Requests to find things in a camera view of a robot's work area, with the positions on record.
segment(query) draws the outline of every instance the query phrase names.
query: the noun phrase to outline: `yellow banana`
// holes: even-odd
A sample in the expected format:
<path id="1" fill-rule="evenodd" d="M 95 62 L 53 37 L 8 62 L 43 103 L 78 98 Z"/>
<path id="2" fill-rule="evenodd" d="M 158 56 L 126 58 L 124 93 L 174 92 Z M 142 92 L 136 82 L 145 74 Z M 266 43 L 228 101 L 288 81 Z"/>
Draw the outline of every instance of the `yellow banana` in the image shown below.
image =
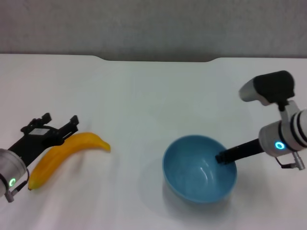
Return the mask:
<path id="1" fill-rule="evenodd" d="M 44 185 L 70 155 L 80 150 L 92 148 L 111 151 L 110 145 L 94 133 L 78 133 L 67 138 L 64 144 L 52 147 L 32 171 L 28 184 L 29 190 Z"/>

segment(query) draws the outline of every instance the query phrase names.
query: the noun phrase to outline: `bowl rim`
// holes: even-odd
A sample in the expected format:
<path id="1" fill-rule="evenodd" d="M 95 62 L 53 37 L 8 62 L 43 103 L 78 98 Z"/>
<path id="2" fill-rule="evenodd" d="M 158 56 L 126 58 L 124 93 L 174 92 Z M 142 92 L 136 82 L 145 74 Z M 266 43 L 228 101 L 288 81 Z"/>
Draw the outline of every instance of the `bowl rim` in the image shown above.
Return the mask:
<path id="1" fill-rule="evenodd" d="M 183 137 L 180 137 L 180 138 L 177 138 L 176 140 L 174 140 L 168 147 L 167 149 L 165 150 L 164 152 L 164 155 L 163 155 L 163 159 L 162 159 L 162 169 L 163 169 L 163 175 L 164 175 L 164 179 L 166 181 L 166 183 L 171 187 L 171 189 L 177 194 L 179 195 L 180 197 L 188 200 L 188 201 L 192 201 L 194 203 L 198 203 L 198 204 L 208 204 L 208 203 L 214 203 L 214 202 L 217 202 L 217 201 L 220 201 L 222 200 L 223 198 L 227 197 L 230 195 L 230 193 L 232 192 L 232 190 L 234 189 L 235 185 L 236 185 L 236 181 L 237 181 L 237 168 L 236 168 L 236 163 L 234 163 L 235 165 L 235 179 L 234 179 L 234 182 L 231 186 L 231 188 L 229 189 L 229 191 L 222 197 L 218 198 L 218 199 L 211 199 L 211 200 L 197 200 L 197 199 L 193 199 L 193 198 L 187 198 L 185 197 L 181 192 L 179 192 L 177 189 L 174 188 L 174 186 L 169 182 L 166 174 L 165 174 L 165 168 L 164 168 L 164 163 L 165 163 L 165 156 L 166 156 L 166 153 L 168 152 L 168 150 L 170 149 L 171 146 L 173 146 L 177 141 L 181 140 L 181 139 L 184 139 L 184 138 L 191 138 L 191 137 L 199 137 L 199 138 L 205 138 L 205 139 L 209 139 L 210 141 L 213 141 L 215 143 L 217 143 L 218 145 L 222 146 L 224 149 L 226 149 L 224 147 L 224 145 L 222 145 L 220 142 L 218 142 L 217 140 L 215 139 L 212 139 L 210 137 L 207 137 L 207 136 L 204 136 L 204 135 L 198 135 L 198 134 L 195 134 L 195 135 L 186 135 L 186 136 L 183 136 Z"/>

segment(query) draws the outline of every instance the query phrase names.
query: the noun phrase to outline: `cable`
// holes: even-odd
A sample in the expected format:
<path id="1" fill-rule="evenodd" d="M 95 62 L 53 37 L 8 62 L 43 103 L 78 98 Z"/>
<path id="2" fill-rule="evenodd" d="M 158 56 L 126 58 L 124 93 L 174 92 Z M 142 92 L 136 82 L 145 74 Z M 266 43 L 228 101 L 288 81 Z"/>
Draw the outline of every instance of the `cable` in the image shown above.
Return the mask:
<path id="1" fill-rule="evenodd" d="M 12 191 L 12 194 L 16 194 L 17 192 L 19 192 L 29 181 L 29 178 L 30 178 L 30 173 L 29 173 L 29 170 L 27 169 L 27 173 L 28 173 L 28 178 L 26 181 L 22 182 L 20 185 L 18 185 L 13 191 Z"/>
<path id="2" fill-rule="evenodd" d="M 281 166 L 282 169 L 293 169 L 296 167 L 295 163 L 291 163 L 291 164 L 281 164 L 280 161 L 277 159 L 277 157 L 275 157 L 275 159 L 277 160 L 278 164 Z"/>

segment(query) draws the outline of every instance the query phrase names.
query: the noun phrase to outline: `gray wall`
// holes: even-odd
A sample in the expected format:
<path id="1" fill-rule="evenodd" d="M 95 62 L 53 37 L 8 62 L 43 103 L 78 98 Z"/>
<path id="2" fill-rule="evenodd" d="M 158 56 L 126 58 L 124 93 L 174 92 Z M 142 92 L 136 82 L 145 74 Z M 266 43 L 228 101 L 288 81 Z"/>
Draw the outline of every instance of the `gray wall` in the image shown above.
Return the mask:
<path id="1" fill-rule="evenodd" d="M 307 57 L 307 0 L 0 0 L 0 53 Z"/>

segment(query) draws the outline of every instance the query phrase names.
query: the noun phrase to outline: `white table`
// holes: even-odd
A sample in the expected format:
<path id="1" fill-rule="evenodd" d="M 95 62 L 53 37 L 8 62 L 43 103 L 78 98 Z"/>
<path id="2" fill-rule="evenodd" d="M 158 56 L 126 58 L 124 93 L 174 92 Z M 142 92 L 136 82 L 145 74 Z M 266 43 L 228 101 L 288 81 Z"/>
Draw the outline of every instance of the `white table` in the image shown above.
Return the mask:
<path id="1" fill-rule="evenodd" d="M 97 133 L 112 146 L 110 154 L 87 150 L 73 155 L 45 186 L 24 188 L 11 204 L 2 197 L 0 229 L 305 229 L 307 170 L 282 170 L 264 153 L 237 161 L 232 195 L 213 205 L 182 202 L 162 173 L 165 149 L 181 136 L 206 135 L 229 148 L 257 138 L 262 126 L 279 120 L 275 105 L 245 103 L 238 90 L 254 76 L 283 69 L 293 74 L 295 100 L 304 108 L 306 59 L 162 63 L 0 55 L 2 148 L 46 112 L 55 127 L 77 115 L 80 131 Z"/>

